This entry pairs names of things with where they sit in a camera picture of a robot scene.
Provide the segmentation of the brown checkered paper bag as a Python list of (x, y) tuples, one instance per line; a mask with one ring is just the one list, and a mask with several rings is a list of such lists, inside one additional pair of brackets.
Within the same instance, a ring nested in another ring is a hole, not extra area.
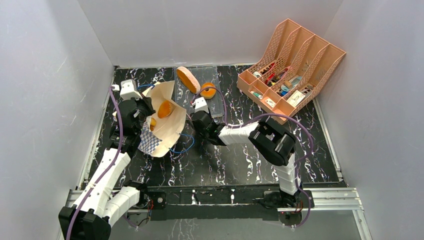
[[(175, 145), (180, 138), (187, 113), (185, 108), (179, 106), (172, 100), (174, 85), (174, 81), (160, 82), (148, 87), (143, 92), (138, 91), (136, 87), (137, 91), (142, 95), (142, 98), (151, 98), (155, 113), (147, 118), (141, 132), (135, 135), (124, 136), (123, 133), (120, 134), (119, 129), (112, 130), (110, 134), (110, 139), (112, 141), (111, 147), (117, 148), (119, 144), (122, 144), (121, 150), (127, 152), (130, 156), (133, 156), (137, 150), (157, 158), (166, 155), (170, 148)], [(174, 109), (168, 117), (158, 118), (157, 112), (159, 107), (161, 103), (166, 100), (173, 104)], [(118, 110), (114, 112), (113, 118), (117, 121), (118, 127), (123, 127), (119, 107)], [(157, 122), (154, 131), (150, 131), (151, 118), (155, 118)]]

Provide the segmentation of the orange fake donut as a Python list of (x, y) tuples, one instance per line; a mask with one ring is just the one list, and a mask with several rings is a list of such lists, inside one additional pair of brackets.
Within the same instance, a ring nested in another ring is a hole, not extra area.
[(204, 97), (206, 100), (212, 99), (216, 94), (215, 85), (212, 82), (206, 82), (201, 86), (202, 91), (200, 96)]

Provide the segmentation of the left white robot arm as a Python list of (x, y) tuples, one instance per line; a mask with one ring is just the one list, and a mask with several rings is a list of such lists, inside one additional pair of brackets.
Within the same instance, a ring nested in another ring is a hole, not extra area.
[(141, 142), (146, 120), (156, 111), (150, 97), (113, 100), (117, 122), (112, 126), (101, 163), (81, 195), (58, 215), (66, 240), (107, 240), (113, 225), (131, 207), (144, 208), (149, 194), (144, 186), (128, 181), (113, 194), (118, 177), (130, 163)]

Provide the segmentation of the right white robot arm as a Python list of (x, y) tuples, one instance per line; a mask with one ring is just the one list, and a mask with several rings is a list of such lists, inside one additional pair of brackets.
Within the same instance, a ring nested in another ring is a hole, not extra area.
[(264, 194), (260, 203), (266, 208), (295, 207), (302, 199), (300, 177), (295, 170), (296, 137), (270, 116), (245, 126), (217, 123), (199, 110), (191, 114), (196, 133), (216, 146), (251, 143), (274, 166), (279, 192)]

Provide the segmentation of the pink sugared bread slice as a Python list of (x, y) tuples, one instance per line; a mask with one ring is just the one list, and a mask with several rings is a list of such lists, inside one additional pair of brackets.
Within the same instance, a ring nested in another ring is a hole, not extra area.
[(198, 94), (200, 92), (201, 85), (188, 68), (180, 66), (176, 69), (176, 74), (191, 93)]

